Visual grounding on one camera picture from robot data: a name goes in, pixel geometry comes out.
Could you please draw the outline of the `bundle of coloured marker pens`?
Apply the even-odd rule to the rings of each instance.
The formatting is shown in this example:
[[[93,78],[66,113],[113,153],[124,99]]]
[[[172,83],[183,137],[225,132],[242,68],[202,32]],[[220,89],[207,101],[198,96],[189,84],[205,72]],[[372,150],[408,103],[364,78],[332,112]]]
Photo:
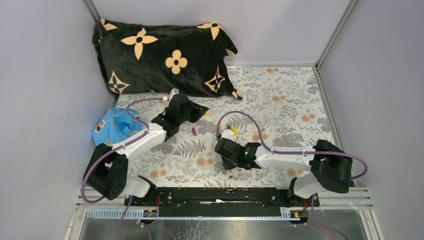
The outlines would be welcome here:
[[[234,142],[235,143],[239,143],[239,139],[238,139],[238,131],[237,129],[233,126],[233,125],[228,125],[227,129],[231,130],[231,132],[233,133],[233,138],[234,138]]]

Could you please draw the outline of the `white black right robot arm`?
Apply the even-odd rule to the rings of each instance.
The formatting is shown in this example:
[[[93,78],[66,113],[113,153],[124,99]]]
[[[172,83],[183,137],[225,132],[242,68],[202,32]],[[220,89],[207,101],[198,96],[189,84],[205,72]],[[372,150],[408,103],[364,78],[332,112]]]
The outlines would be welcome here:
[[[214,151],[221,156],[226,170],[282,168],[303,170],[295,177],[287,191],[287,201],[301,205],[307,198],[320,192],[346,194],[350,189],[353,160],[327,140],[318,140],[308,147],[266,147],[258,142],[240,145],[229,138],[221,138]]]

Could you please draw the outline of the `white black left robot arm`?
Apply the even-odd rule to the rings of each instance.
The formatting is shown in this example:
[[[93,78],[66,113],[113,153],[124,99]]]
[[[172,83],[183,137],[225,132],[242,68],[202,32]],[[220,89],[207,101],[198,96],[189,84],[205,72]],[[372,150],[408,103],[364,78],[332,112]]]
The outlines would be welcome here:
[[[145,129],[111,146],[101,143],[95,147],[83,176],[82,199],[94,204],[125,195],[136,197],[144,206],[152,204],[155,200],[155,192],[151,189],[153,183],[142,176],[128,175],[131,161],[172,138],[182,124],[196,123],[207,111],[208,107],[175,93],[169,96],[163,112],[149,123],[130,114],[129,117],[142,123]]]

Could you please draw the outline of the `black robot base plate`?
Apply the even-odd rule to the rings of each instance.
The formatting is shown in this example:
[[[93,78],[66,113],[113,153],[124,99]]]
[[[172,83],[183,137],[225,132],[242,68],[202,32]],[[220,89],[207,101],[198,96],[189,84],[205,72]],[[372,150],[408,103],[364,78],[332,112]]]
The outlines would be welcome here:
[[[318,207],[317,196],[303,199],[288,189],[157,187],[126,199],[132,207],[153,207],[159,217],[280,217],[282,208]]]

